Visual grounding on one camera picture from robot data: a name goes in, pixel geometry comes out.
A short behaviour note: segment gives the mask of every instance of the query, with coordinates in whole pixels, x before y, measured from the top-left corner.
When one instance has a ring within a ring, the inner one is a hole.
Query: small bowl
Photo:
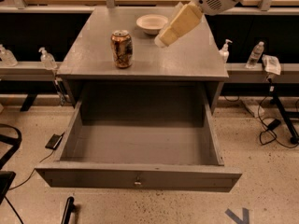
[[[136,23],[146,34],[157,35],[168,23],[168,18],[162,15],[149,14],[138,18]]]

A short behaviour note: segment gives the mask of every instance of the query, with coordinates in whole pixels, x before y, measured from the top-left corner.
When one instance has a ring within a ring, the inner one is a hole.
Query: floor
[[[277,142],[261,146],[263,127],[244,107],[242,99],[221,97],[214,113],[225,166],[238,167],[243,175],[229,193],[127,189],[50,188],[34,173],[21,187],[7,193],[23,223],[61,223],[66,199],[75,198],[76,213],[70,223],[298,223],[299,147],[288,149]],[[1,98],[1,123],[18,127],[23,135],[20,149],[2,171],[17,175],[11,187],[25,180],[35,166],[50,154],[45,144],[62,133],[73,114],[70,105],[59,106],[55,97],[38,97],[27,112],[20,112],[21,98]],[[297,99],[283,99],[296,110]],[[264,117],[281,119],[269,99],[262,103]],[[280,143],[292,146],[286,125],[275,129]],[[44,162],[50,161],[53,155]],[[243,210],[249,211],[243,216]],[[3,200],[0,223],[20,223]]]

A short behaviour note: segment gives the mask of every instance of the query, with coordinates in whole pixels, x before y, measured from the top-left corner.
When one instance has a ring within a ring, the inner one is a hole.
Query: power cord
[[[9,201],[9,199],[6,196],[4,198],[5,198],[5,200],[7,200],[7,203],[9,204],[9,206],[11,207],[11,209],[14,211],[14,213],[18,217],[20,223],[23,224],[20,215],[18,214],[18,212],[16,211],[16,209],[13,207],[13,205],[11,204],[11,202]]]
[[[52,151],[46,158],[42,159],[39,163],[41,163],[42,161],[44,161],[44,160],[46,160],[47,158],[49,158],[49,157],[54,153],[54,151],[55,151],[55,150],[53,150],[53,151]],[[16,189],[16,188],[18,188],[18,187],[24,185],[26,182],[28,182],[28,181],[30,180],[30,178],[33,176],[34,172],[35,172],[35,169],[31,172],[31,174],[29,175],[29,177],[28,177],[25,181],[23,181],[22,183],[20,183],[19,185],[15,186],[15,187],[13,187],[13,188],[10,188],[9,190],[14,190],[14,189]]]
[[[268,144],[270,144],[270,143],[276,141],[279,145],[281,145],[281,146],[283,146],[283,147],[285,147],[285,148],[292,149],[292,148],[296,148],[296,147],[298,147],[298,146],[299,146],[299,143],[296,144],[296,145],[294,145],[293,147],[289,147],[289,146],[286,146],[286,145],[284,145],[284,144],[282,144],[281,142],[278,141],[278,136],[277,136],[277,134],[274,132],[274,129],[280,124],[280,120],[273,118],[274,120],[273,120],[270,124],[267,125],[267,124],[264,122],[264,120],[265,120],[265,119],[271,119],[271,117],[264,118],[264,119],[261,118],[261,116],[260,116],[260,107],[262,107],[262,103],[264,102],[264,100],[265,100],[266,98],[268,98],[268,96],[265,96],[265,97],[261,100],[261,102],[260,102],[260,104],[259,104],[259,107],[258,107],[258,118],[259,118],[259,120],[260,120],[260,122],[261,122],[261,124],[263,125],[263,128],[264,128],[264,131],[262,131],[262,132],[260,133],[260,143],[261,143],[261,145],[262,145],[262,146],[264,146],[264,145],[268,145]],[[269,141],[263,142],[263,141],[262,141],[262,137],[263,137],[263,134],[264,134],[264,133],[270,133],[270,135],[272,136],[272,139],[269,140]]]

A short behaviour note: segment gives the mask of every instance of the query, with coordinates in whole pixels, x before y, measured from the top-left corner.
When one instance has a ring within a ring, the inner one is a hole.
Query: aluminum can
[[[127,68],[132,65],[133,46],[128,31],[114,31],[111,36],[111,48],[116,67]]]

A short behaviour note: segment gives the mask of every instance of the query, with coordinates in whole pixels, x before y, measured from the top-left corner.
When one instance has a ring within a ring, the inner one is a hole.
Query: gray cabinet
[[[205,18],[176,44],[159,49],[136,27],[172,8],[98,8],[58,76],[75,112],[55,160],[36,169],[52,187],[230,190],[241,176],[224,167],[212,111],[224,64]],[[126,29],[134,64],[114,67],[113,30]]]

